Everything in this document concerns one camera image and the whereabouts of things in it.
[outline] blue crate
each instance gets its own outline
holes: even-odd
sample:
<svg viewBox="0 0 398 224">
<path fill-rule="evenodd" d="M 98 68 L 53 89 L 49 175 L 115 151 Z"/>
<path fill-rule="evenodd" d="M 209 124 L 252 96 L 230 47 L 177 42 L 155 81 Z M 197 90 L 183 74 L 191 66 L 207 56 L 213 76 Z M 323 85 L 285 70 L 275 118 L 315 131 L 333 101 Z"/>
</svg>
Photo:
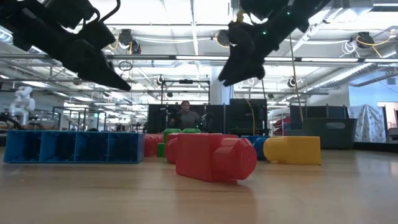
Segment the blue crate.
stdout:
<svg viewBox="0 0 398 224">
<path fill-rule="evenodd" d="M 8 131 L 4 162 L 39 162 L 41 131 Z"/>
<path fill-rule="evenodd" d="M 106 162 L 108 157 L 106 132 L 79 132 L 76 135 L 75 162 Z"/>
<path fill-rule="evenodd" d="M 110 133 L 108 162 L 138 163 L 144 158 L 144 135 L 138 133 Z"/>
<path fill-rule="evenodd" d="M 268 136 L 242 136 L 242 138 L 248 139 L 253 145 L 257 153 L 257 160 L 264 161 L 267 158 L 264 155 L 264 142 L 268 139 Z"/>
<path fill-rule="evenodd" d="M 44 131 L 40 162 L 74 162 L 76 132 Z"/>
</svg>

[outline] ceiling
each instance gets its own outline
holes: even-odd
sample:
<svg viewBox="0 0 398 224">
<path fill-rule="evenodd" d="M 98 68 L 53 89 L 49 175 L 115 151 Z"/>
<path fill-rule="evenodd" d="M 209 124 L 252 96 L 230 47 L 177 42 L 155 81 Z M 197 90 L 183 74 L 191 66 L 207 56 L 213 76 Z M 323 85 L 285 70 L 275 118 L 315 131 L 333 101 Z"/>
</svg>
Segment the ceiling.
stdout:
<svg viewBox="0 0 398 224">
<path fill-rule="evenodd" d="M 115 7 L 116 1 L 111 0 L 91 0 L 102 16 L 107 14 Z M 121 29 L 132 29 L 133 37 L 139 41 L 142 49 L 142 55 L 206 55 L 206 56 L 228 56 L 229 48 L 222 47 L 214 39 L 214 36 L 220 29 L 227 29 L 229 21 L 234 19 L 233 9 L 230 7 L 230 0 L 196 0 L 193 2 L 193 12 L 191 11 L 191 1 L 188 0 L 122 0 L 120 10 L 110 17 L 106 24 L 118 36 Z M 347 41 L 355 37 L 358 32 L 369 32 L 376 43 L 385 42 L 376 46 L 376 49 L 382 51 L 395 46 L 396 24 L 398 24 L 398 12 L 368 12 L 358 11 L 357 9 L 333 9 L 326 8 L 310 19 L 311 32 L 310 37 L 301 41 L 303 33 L 295 30 L 292 33 L 292 45 L 296 46 L 294 57 L 322 57 L 322 58 L 350 58 L 350 57 L 378 57 L 375 50 L 357 48 L 356 52 L 345 54 L 345 49 L 351 50 L 347 46 Z M 0 54 L 27 54 L 14 47 L 10 39 L 3 38 L 0 42 Z M 107 55 L 127 54 L 126 50 L 113 43 L 104 49 Z M 283 41 L 280 49 L 270 54 L 270 57 L 290 57 L 290 42 Z M 200 61 L 167 61 L 167 60 L 128 60 L 133 64 L 130 71 L 122 71 L 118 65 L 122 60 L 113 61 L 116 71 L 127 80 L 135 80 L 132 84 L 135 92 L 118 93 L 117 97 L 120 103 L 160 103 L 158 91 L 160 86 L 156 84 L 156 79 L 162 75 L 166 80 L 210 80 L 211 67 L 222 66 L 221 62 Z M 67 80 L 76 78 L 73 72 L 63 70 L 55 62 L 53 68 L 45 60 L 37 59 L 1 59 L 0 73 L 2 78 L 22 78 L 40 80 L 35 87 L 41 90 L 50 90 L 59 97 L 65 99 L 81 101 L 75 96 L 92 98 L 92 102 L 106 103 L 110 99 L 98 90 L 108 93 L 117 92 L 105 86 L 95 85 L 94 83 L 81 83 L 76 85 Z M 316 83 L 322 78 L 333 75 L 333 72 L 342 68 L 355 67 L 358 63 L 297 63 L 295 71 L 299 87 L 305 90 L 308 86 Z M 266 92 L 279 92 L 276 100 L 284 99 L 287 92 L 292 89 L 287 86 L 287 82 L 294 74 L 293 66 L 289 61 L 286 62 L 266 62 L 264 64 L 266 76 L 264 78 L 264 88 Z M 174 84 L 168 87 L 168 91 L 175 91 L 172 98 L 166 97 L 166 102 L 175 103 L 181 100 L 190 100 L 194 103 L 205 103 L 208 99 L 205 91 L 208 86 L 199 85 L 179 85 Z M 262 98 L 262 84 L 258 80 L 250 79 L 234 86 L 236 97 L 238 98 Z M 151 91 L 151 94 L 145 94 L 145 91 Z M 327 89 L 313 90 L 312 94 L 324 92 Z"/>
</svg>

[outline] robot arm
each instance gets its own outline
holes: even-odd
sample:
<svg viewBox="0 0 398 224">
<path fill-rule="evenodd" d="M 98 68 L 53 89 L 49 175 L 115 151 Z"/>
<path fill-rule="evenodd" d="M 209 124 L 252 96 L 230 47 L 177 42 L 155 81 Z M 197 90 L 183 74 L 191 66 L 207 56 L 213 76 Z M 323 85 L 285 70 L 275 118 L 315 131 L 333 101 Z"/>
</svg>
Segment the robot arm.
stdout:
<svg viewBox="0 0 398 224">
<path fill-rule="evenodd" d="M 224 81 L 224 86 L 230 86 L 249 78 L 262 79 L 264 58 L 278 50 L 279 44 L 296 28 L 305 32 L 309 27 L 308 20 L 329 2 L 294 0 L 289 5 L 289 0 L 241 0 L 237 21 L 228 25 L 229 41 L 235 47 L 230 46 L 229 59 L 218 80 Z M 263 24 L 245 24 L 243 13 L 268 20 Z"/>
<path fill-rule="evenodd" d="M 99 12 L 89 0 L 3 0 L 0 1 L 0 25 L 12 32 L 14 45 L 28 51 L 32 45 L 59 60 L 63 66 L 77 72 L 81 79 L 129 91 L 126 83 L 105 59 L 102 48 L 115 38 L 104 21 L 120 8 L 99 19 Z M 94 13 L 97 18 L 88 24 Z M 74 29 L 83 20 L 84 26 L 77 34 Z"/>
</svg>

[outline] person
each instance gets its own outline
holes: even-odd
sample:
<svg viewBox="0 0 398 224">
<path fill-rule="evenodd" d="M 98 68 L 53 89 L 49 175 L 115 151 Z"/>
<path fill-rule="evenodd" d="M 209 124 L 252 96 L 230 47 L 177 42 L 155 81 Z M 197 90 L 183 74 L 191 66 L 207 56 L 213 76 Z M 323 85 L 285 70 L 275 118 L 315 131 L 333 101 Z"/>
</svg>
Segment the person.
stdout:
<svg viewBox="0 0 398 224">
<path fill-rule="evenodd" d="M 176 126 L 176 128 L 181 130 L 186 128 L 197 128 L 197 125 L 200 122 L 200 116 L 196 112 L 189 110 L 189 108 L 189 101 L 182 101 L 181 110 L 177 112 L 177 116 L 180 118 L 180 121 L 176 124 L 176 120 L 171 119 L 170 125 Z"/>
</svg>

